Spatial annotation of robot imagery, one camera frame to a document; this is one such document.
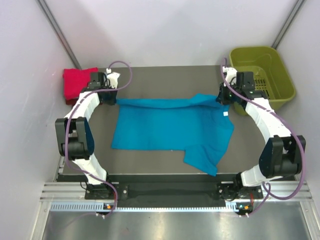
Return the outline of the turquoise t-shirt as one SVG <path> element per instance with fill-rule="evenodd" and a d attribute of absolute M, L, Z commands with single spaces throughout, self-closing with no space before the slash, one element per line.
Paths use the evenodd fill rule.
<path fill-rule="evenodd" d="M 135 151 L 183 151 L 184 163 L 216 176 L 234 125 L 229 106 L 216 96 L 191 98 L 119 98 L 111 147 Z"/>

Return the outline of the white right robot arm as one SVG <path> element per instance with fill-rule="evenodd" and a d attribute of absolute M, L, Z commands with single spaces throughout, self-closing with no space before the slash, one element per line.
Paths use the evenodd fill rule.
<path fill-rule="evenodd" d="M 216 101 L 224 106 L 237 103 L 253 119 L 265 141 L 258 164 L 236 176 L 234 194 L 245 198 L 252 187 L 283 177 L 304 176 L 306 140 L 275 113 L 266 93 L 256 89 L 254 74 L 223 66 L 221 75 Z"/>

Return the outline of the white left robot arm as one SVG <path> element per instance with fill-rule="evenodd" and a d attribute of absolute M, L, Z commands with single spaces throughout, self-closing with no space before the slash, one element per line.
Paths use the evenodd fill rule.
<path fill-rule="evenodd" d="M 108 173 L 94 154 L 95 142 L 89 120 L 100 104 L 116 104 L 120 75 L 109 68 L 105 72 L 92 72 L 71 111 L 55 121 L 60 155 L 64 157 L 67 150 L 68 162 L 77 165 L 87 177 L 87 183 L 96 186 L 97 194 L 105 199 L 113 194 L 114 187 L 107 182 Z"/>

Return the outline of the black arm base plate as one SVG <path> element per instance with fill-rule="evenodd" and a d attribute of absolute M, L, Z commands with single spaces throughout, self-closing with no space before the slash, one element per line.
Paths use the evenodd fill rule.
<path fill-rule="evenodd" d="M 114 183 L 119 200 L 149 196 L 197 196 L 209 197 L 212 200 L 236 199 L 260 200 L 263 198 L 259 186 L 236 189 L 232 182 L 131 182 Z"/>

